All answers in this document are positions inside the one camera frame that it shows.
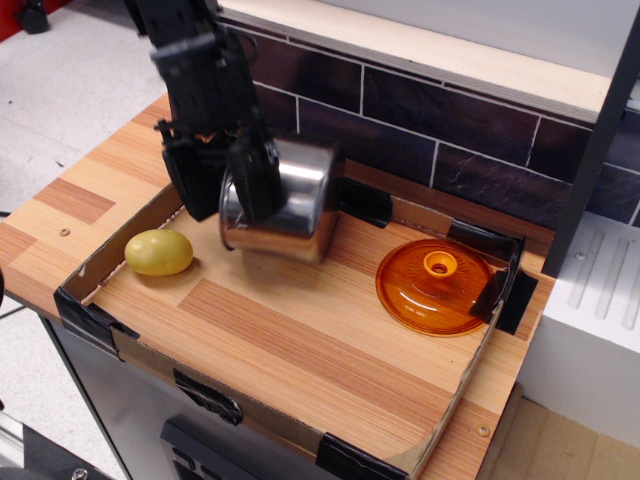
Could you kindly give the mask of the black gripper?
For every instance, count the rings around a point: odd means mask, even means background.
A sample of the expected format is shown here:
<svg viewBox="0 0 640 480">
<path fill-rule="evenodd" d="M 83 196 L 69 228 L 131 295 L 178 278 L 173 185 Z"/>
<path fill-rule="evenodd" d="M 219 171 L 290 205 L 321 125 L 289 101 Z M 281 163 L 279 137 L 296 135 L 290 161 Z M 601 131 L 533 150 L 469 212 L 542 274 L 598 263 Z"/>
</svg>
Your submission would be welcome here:
<svg viewBox="0 0 640 480">
<path fill-rule="evenodd" d="M 157 124 L 163 159 L 188 213 L 203 221 L 219 210 L 226 150 L 205 145 L 219 131 L 242 129 L 228 152 L 228 169 L 250 223 L 285 203 L 279 157 L 258 106 L 249 63 L 257 42 L 234 29 L 175 41 L 151 54 L 164 80 L 171 118 Z"/>
</svg>

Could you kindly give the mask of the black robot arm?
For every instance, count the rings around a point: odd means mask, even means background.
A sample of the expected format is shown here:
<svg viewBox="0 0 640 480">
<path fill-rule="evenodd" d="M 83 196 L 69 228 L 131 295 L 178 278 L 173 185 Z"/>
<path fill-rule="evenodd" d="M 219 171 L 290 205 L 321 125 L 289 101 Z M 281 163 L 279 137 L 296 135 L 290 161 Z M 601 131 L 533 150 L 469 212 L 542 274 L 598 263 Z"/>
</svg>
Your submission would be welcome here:
<svg viewBox="0 0 640 480">
<path fill-rule="evenodd" d="M 156 128 L 163 159 L 190 215 L 219 210 L 223 177 L 231 175 L 251 222 L 284 203 L 275 142 L 267 129 L 241 42 L 218 20 L 215 1 L 129 1 L 127 9 L 155 50 L 171 110 Z"/>
</svg>

